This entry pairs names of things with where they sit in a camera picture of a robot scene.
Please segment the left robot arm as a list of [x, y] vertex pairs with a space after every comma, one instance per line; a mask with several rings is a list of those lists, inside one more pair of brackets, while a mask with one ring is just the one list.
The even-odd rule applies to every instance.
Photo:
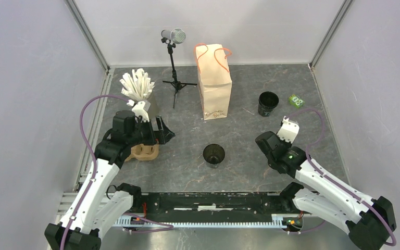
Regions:
[[50, 223], [45, 229], [51, 249], [100, 249], [104, 235], [122, 214], [143, 209], [141, 188], [126, 183], [116, 188], [104, 206], [101, 201], [132, 147], [164, 145], [175, 136], [161, 116], [155, 120], [157, 130], [149, 119], [130, 110], [115, 114], [112, 128], [93, 152], [89, 174], [73, 203], [60, 222]]

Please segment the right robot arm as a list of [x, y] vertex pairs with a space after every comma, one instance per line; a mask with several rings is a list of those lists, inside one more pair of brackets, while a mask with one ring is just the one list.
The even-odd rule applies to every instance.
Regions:
[[388, 199], [375, 199], [349, 186], [272, 131], [262, 133], [255, 142], [270, 168], [294, 179], [280, 193], [284, 211], [298, 209], [318, 216], [345, 232], [359, 249], [395, 246], [396, 219]]

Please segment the black coffee cup with print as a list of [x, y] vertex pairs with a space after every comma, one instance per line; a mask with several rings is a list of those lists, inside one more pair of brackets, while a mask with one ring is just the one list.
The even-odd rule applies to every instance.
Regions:
[[226, 156], [225, 150], [219, 144], [209, 144], [203, 150], [203, 159], [207, 166], [216, 169]]

